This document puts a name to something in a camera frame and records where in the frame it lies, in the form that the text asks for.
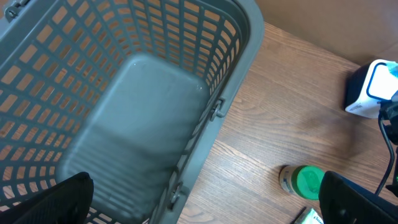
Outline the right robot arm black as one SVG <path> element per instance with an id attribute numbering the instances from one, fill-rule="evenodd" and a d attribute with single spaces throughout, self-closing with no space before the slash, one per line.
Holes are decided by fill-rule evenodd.
<path id="1" fill-rule="evenodd" d="M 393 144 L 397 146 L 397 92 L 395 92 L 390 100 L 382 100 L 380 103 L 379 116 L 377 119 L 379 129 L 389 151 L 389 163 L 385 174 L 376 190 L 379 195 L 385 186 L 387 179 L 392 171 L 394 162 L 397 162 L 397 149 L 393 149 Z"/>

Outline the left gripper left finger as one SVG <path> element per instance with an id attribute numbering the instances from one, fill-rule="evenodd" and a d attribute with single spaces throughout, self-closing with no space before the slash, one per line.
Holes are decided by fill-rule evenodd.
<path id="1" fill-rule="evenodd" d="M 80 172 L 34 197 L 1 212 L 1 223 L 84 223 L 93 199 L 94 183 Z"/>

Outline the grey plastic basket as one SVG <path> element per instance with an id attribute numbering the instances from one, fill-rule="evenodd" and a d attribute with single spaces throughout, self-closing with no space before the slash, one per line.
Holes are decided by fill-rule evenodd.
<path id="1" fill-rule="evenodd" d="M 259 51 L 255 1 L 1 3 L 1 212 L 87 172 L 84 223 L 176 223 Z"/>

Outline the teal wipes packet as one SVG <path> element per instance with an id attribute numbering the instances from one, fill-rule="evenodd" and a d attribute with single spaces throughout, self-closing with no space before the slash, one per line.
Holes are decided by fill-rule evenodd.
<path id="1" fill-rule="evenodd" d="M 393 61 L 386 62 L 386 67 L 391 75 L 398 77 L 398 63 Z"/>

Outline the white barcode scanner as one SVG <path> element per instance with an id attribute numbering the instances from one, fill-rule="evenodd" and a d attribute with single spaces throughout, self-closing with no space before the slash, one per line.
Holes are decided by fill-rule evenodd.
<path id="1" fill-rule="evenodd" d="M 376 119 L 382 100 L 397 92 L 397 78 L 386 67 L 388 60 L 377 59 L 357 69 L 347 79 L 344 109 L 346 112 Z"/>

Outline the green lid jar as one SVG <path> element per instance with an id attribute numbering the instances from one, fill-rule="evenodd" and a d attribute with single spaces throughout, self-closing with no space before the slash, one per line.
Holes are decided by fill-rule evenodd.
<path id="1" fill-rule="evenodd" d="M 284 166 L 279 174 L 279 184 L 289 194 L 318 200 L 324 175 L 324 171 L 317 166 Z"/>

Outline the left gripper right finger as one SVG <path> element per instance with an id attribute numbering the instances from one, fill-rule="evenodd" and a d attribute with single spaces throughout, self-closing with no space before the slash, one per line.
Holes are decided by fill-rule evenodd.
<path id="1" fill-rule="evenodd" d="M 396 205 L 336 172 L 325 173 L 320 186 L 319 203 L 325 224 L 397 224 Z"/>

